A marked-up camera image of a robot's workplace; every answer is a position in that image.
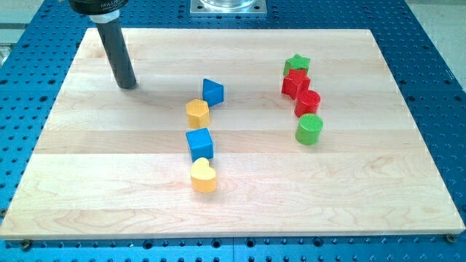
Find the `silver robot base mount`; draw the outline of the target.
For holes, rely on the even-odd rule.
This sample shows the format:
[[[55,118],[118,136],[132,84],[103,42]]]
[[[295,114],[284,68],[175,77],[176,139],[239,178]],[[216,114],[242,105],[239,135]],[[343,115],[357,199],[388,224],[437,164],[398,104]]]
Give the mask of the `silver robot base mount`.
[[[266,0],[191,0],[189,11],[198,17],[263,16],[267,7]]]

